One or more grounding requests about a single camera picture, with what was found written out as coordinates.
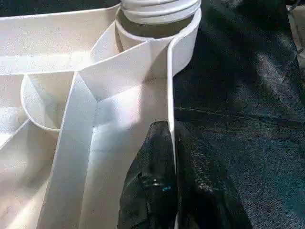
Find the plastic tray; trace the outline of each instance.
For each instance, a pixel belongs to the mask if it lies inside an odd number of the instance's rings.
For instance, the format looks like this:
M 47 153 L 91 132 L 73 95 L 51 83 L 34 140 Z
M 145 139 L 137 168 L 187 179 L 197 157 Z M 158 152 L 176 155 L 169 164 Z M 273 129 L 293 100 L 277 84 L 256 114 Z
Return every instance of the plastic tray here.
M 116 228 L 149 125 L 174 137 L 172 78 L 201 11 L 153 39 L 119 8 L 0 19 L 0 228 Z

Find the circular compartment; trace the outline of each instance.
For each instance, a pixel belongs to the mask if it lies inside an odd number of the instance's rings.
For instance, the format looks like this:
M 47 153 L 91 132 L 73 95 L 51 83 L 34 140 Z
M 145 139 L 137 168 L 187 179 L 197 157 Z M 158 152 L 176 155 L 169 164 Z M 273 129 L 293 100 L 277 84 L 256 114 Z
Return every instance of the circular compartment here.
M 163 25 L 143 25 L 129 21 L 122 11 L 118 12 L 116 18 L 117 29 L 120 36 L 131 37 L 134 41 L 148 41 L 151 39 L 169 39 L 183 32 L 192 30 L 198 25 L 201 11 L 198 9 L 194 15 L 181 21 Z
M 29 119 L 38 127 L 58 132 L 74 72 L 25 75 L 21 103 Z

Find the white cylinder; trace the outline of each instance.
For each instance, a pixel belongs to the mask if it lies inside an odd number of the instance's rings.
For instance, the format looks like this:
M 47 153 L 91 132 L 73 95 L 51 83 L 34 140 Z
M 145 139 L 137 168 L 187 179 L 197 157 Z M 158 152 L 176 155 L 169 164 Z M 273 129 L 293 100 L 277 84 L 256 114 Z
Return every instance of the white cylinder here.
M 125 16 L 138 24 L 166 24 L 193 15 L 201 0 L 122 0 Z

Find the white plastic surface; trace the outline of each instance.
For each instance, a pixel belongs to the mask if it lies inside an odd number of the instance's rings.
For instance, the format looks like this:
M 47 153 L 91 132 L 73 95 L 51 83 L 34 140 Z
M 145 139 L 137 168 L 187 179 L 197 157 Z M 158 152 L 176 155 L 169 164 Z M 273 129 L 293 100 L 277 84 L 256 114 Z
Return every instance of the white plastic surface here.
M 174 137 L 173 76 L 192 56 L 200 9 L 192 18 L 179 23 L 173 29 L 175 33 L 159 39 L 130 34 L 118 17 L 114 21 L 117 9 L 30 16 L 30 20 L 25 17 L 24 24 L 21 23 L 23 17 L 1 19 L 0 24 L 9 22 L 13 27 L 19 26 L 17 33 L 27 34 L 26 31 L 33 31 L 40 25 L 40 18 L 56 19 L 48 22 L 53 27 L 47 32 L 68 28 L 65 19 L 75 18 L 81 28 L 72 26 L 74 31 L 60 34 L 71 35 L 66 36 L 69 42 L 65 44 L 71 48 L 71 53 L 77 50 L 77 44 L 86 48 L 81 60 L 74 63 L 73 71 L 59 67 L 61 59 L 53 55 L 48 58 L 50 63 L 56 62 L 56 71 L 48 65 L 35 69 L 20 62 L 12 69 L 0 63 L 3 72 L 23 71 L 20 75 L 0 76 L 1 82 L 17 85 L 5 86 L 0 91 L 5 95 L 0 100 L 0 111 L 3 107 L 21 107 L 21 101 L 25 108 L 25 111 L 20 109 L 23 115 L 12 116 L 23 119 L 16 118 L 22 121 L 15 127 L 10 125 L 12 131 L 19 130 L 0 149 L 9 168 L 6 171 L 12 172 L 3 174 L 10 185 L 0 197 L 6 200 L 1 209 L 3 212 L 13 210 L 0 217 L 0 226 L 9 229 L 116 228 L 123 181 L 150 124 L 167 120 Z M 78 37 L 73 38 L 73 34 L 86 30 L 82 26 L 98 28 L 100 22 L 93 18 L 105 12 L 109 13 L 109 21 L 101 22 L 101 29 L 93 32 L 94 39 L 84 35 L 82 45 L 74 40 Z M 79 17 L 86 20 L 84 15 L 93 24 L 78 21 Z M 16 37 L 16 34 L 10 30 L 6 36 Z M 45 35 L 38 33 L 37 38 L 41 36 Z M 42 53 L 51 46 L 47 43 L 46 47 L 40 47 L 42 43 L 37 43 Z M 55 53 L 60 52 L 57 45 L 53 44 Z M 0 49 L 7 52 L 3 56 L 5 60 L 10 52 L 12 57 L 16 55 L 13 44 L 8 46 L 10 49 Z M 37 52 L 36 57 L 40 56 L 38 50 L 33 50 Z M 35 60 L 38 65 L 42 63 L 39 58 Z M 8 92 L 14 95 L 7 97 Z M 29 120 L 22 125 L 26 114 Z M 24 170 L 23 160 L 34 161 L 35 165 L 31 165 L 29 171 Z M 10 179 L 12 174 L 16 174 L 14 179 Z M 27 174 L 40 182 L 27 183 L 24 177 Z M 19 185 L 23 181 L 27 189 Z M 11 192 L 9 197 L 6 195 L 9 190 L 18 191 Z M 15 200 L 21 197 L 24 198 L 21 207 L 14 210 Z
M 74 71 L 118 8 L 0 18 L 0 74 Z
M 21 103 L 38 127 L 58 132 L 74 72 L 26 74 L 21 85 Z
M 165 24 L 190 17 L 200 4 L 201 0 L 122 0 L 122 10 L 135 23 Z
M 20 102 L 23 75 L 0 75 L 0 147 L 27 120 Z

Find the black mesh fabric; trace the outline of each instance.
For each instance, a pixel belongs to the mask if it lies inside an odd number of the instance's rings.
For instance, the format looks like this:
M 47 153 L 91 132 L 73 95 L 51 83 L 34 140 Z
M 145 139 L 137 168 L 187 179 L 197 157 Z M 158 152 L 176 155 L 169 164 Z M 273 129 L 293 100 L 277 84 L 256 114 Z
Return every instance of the black mesh fabric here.
M 176 122 L 179 228 L 251 229 L 236 188 L 201 131 Z
M 120 0 L 0 0 L 0 17 L 107 8 Z
M 193 58 L 173 82 L 176 131 L 191 129 L 180 138 L 197 148 L 177 148 L 178 158 L 213 149 L 254 229 L 305 228 L 305 89 L 285 3 L 205 0 L 202 10 Z M 186 182 L 196 178 L 188 164 L 179 169 Z M 211 185 L 226 180 L 209 170 Z M 180 222 L 194 225 L 196 216 L 183 209 L 194 194 L 180 192 Z

